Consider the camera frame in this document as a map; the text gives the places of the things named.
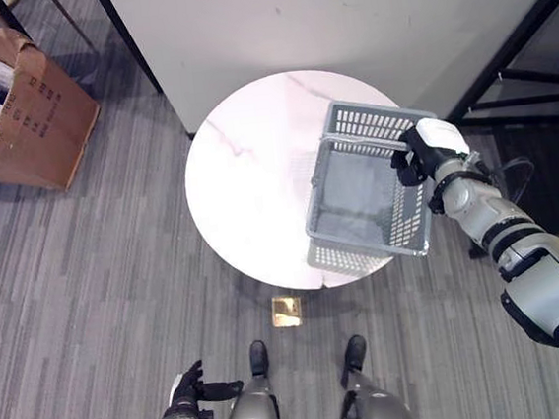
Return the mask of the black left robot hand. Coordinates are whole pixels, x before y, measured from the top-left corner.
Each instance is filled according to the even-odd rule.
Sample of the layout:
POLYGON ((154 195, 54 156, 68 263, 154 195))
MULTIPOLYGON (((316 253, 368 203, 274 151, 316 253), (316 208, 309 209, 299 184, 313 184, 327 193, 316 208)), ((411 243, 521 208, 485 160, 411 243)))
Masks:
POLYGON ((207 383, 203 381, 202 361, 197 360, 177 380, 170 398, 171 405, 196 404, 197 402, 217 402, 235 399, 244 384, 240 380, 235 382, 207 383))

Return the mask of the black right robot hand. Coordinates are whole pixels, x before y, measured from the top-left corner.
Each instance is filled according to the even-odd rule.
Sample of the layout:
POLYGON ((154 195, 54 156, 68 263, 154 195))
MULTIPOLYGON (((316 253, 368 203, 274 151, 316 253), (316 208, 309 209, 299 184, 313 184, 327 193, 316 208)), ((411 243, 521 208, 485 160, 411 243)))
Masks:
POLYGON ((422 118, 404 131, 398 139, 407 145, 405 151, 394 151, 391 166, 399 182, 418 186, 435 177, 436 169, 447 160, 464 158, 470 149, 459 130, 451 123, 435 118, 422 118))

